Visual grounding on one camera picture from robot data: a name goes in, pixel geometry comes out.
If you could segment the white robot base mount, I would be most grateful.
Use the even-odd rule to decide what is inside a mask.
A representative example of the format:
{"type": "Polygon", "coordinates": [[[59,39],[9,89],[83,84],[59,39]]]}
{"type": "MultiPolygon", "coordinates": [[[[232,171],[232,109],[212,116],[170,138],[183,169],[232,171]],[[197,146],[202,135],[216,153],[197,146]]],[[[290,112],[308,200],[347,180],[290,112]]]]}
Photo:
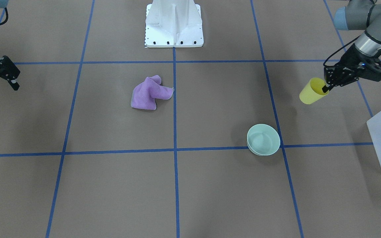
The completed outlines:
{"type": "Polygon", "coordinates": [[[201,6],[193,0],[153,0],[146,6],[144,46],[203,47],[201,6]]]}

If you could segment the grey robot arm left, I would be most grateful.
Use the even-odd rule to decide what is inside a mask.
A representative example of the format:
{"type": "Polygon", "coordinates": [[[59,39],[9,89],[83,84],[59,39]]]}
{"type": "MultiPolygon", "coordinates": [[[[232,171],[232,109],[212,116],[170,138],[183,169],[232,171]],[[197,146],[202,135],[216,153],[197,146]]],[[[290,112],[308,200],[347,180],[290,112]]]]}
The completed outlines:
{"type": "Polygon", "coordinates": [[[375,0],[350,0],[336,11],[333,24],[337,30],[362,30],[362,34],[345,45],[347,50],[337,63],[323,63],[326,84],[322,92],[360,78],[381,81],[381,4],[375,0]]]}

